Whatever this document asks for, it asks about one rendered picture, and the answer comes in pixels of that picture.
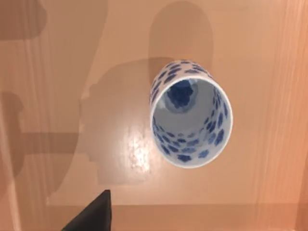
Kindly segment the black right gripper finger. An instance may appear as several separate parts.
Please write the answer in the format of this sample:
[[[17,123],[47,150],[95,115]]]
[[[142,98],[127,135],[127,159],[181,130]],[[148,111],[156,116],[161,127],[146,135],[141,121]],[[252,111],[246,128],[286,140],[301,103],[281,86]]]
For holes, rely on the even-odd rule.
[[[61,231],[111,231],[111,191],[104,190]]]

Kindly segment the white and blue patterned cup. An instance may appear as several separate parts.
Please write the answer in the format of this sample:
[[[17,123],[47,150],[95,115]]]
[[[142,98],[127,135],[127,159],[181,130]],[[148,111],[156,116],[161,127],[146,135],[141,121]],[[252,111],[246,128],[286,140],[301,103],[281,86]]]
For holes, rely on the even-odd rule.
[[[215,160],[232,132],[231,103],[210,73],[190,60],[166,64],[149,94],[150,127],[163,157],[181,168]]]

